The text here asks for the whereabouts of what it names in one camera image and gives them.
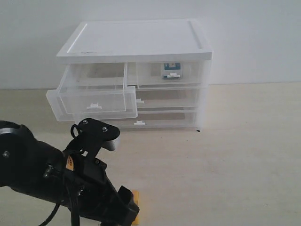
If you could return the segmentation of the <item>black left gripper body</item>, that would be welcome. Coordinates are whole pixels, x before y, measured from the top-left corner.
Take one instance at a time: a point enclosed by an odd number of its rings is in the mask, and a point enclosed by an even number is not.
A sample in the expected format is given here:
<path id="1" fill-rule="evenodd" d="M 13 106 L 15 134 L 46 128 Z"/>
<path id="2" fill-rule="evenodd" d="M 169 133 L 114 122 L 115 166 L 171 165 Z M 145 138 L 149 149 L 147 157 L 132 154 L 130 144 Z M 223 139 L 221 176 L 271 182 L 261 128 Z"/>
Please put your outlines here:
<path id="1" fill-rule="evenodd" d="M 101 224 L 131 224 L 139 207 L 131 190 L 115 189 L 106 175 L 106 164 L 99 159 L 88 161 L 81 153 L 64 153 L 66 166 L 63 175 L 66 206 L 71 223 L 87 218 Z"/>

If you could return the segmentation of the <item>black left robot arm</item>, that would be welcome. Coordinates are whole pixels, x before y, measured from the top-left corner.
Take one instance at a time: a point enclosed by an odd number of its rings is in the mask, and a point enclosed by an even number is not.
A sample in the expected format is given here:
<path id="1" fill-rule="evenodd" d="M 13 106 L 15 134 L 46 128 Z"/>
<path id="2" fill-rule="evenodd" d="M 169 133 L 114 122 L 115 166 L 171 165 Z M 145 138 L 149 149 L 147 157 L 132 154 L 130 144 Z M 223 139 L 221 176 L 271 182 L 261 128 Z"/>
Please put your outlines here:
<path id="1" fill-rule="evenodd" d="M 47 225 L 65 206 L 71 224 L 81 218 L 103 226 L 130 226 L 139 207 L 126 187 L 116 190 L 106 174 L 107 165 L 97 158 L 101 149 L 114 151 L 119 128 L 92 118 L 71 127 L 72 141 L 59 150 L 35 138 L 25 125 L 0 123 L 0 185 L 55 204 Z"/>

